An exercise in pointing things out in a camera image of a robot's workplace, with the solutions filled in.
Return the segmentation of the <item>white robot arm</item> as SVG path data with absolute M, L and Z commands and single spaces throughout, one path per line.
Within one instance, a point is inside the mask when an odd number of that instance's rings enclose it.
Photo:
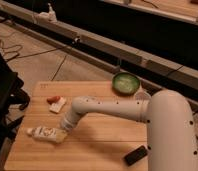
M 149 100 L 73 99 L 60 125 L 68 132 L 88 113 L 101 113 L 147 127 L 148 171 L 198 171 L 198 150 L 190 104 L 180 93 L 161 90 Z

